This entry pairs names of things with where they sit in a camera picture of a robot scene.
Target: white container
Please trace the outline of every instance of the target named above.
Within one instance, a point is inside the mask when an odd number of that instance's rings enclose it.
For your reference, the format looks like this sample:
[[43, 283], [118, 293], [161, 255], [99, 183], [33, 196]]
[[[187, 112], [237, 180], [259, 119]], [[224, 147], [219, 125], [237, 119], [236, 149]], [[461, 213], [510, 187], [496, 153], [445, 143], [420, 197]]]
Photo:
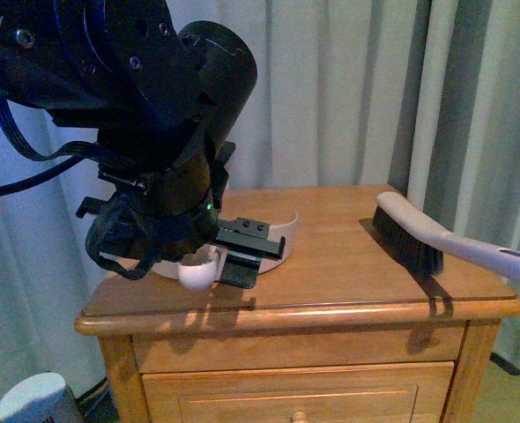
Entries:
[[3, 423], [82, 423], [63, 377], [41, 373], [15, 385], [0, 401]]

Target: drawer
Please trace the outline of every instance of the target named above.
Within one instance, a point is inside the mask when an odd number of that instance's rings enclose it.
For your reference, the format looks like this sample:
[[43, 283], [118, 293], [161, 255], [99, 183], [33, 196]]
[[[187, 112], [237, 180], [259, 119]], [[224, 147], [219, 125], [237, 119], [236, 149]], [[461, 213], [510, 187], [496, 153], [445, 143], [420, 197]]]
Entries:
[[153, 423], [438, 423], [453, 364], [144, 375]]
[[141, 373], [456, 360], [464, 327], [378, 324], [276, 332], [133, 337]]

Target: screw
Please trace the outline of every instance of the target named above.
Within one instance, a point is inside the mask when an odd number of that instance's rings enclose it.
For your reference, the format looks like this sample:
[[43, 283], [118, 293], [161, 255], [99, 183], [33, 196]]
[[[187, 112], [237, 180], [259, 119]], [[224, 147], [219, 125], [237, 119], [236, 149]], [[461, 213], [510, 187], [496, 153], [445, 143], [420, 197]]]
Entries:
[[129, 59], [129, 64], [131, 69], [134, 71], [140, 71], [143, 69], [143, 64], [140, 62], [140, 59], [136, 56], [133, 56], [131, 59]]
[[146, 187], [146, 181], [142, 181], [140, 179], [137, 179], [135, 180], [135, 183], [134, 183], [135, 187], [140, 189], [141, 191], [145, 192], [147, 187]]
[[93, 75], [95, 73], [95, 65], [86, 60], [82, 60], [82, 70], [87, 75]]
[[30, 49], [34, 45], [34, 35], [26, 29], [18, 29], [15, 33], [15, 41], [22, 48]]
[[160, 22], [160, 24], [158, 25], [158, 29], [160, 30], [160, 33], [162, 35], [168, 35], [168, 25], [166, 25], [164, 22]]

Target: curtain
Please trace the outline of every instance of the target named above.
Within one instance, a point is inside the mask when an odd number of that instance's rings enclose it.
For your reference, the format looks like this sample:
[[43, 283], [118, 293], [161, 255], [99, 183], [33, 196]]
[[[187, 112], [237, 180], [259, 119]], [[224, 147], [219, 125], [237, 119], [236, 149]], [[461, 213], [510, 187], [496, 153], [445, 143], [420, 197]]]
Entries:
[[[206, 19], [250, 46], [256, 89], [229, 140], [233, 188], [392, 183], [406, 188], [427, 33], [422, 0], [168, 0], [175, 28]], [[12, 105], [39, 150], [93, 141]], [[0, 130], [0, 184], [47, 168], [12, 151]], [[0, 198], [0, 398], [29, 375], [63, 375], [76, 395], [104, 377], [97, 342], [73, 320], [103, 272], [84, 251], [85, 196], [112, 189], [81, 163], [40, 187]]]
[[[409, 198], [456, 233], [520, 249], [520, 0], [446, 6], [431, 10]], [[520, 368], [520, 316], [494, 351]]]

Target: nightstand top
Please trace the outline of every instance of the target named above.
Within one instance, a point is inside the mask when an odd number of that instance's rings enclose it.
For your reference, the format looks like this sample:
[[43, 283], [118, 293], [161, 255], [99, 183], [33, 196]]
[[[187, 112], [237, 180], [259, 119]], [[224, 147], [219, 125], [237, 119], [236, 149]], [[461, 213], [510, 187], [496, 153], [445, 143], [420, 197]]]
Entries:
[[275, 329], [520, 314], [520, 299], [489, 271], [445, 255], [444, 272], [417, 280], [373, 231], [375, 197], [387, 185], [230, 190], [223, 219], [269, 223], [300, 215], [288, 260], [242, 290], [192, 292], [149, 273], [104, 279], [76, 321], [86, 335]]

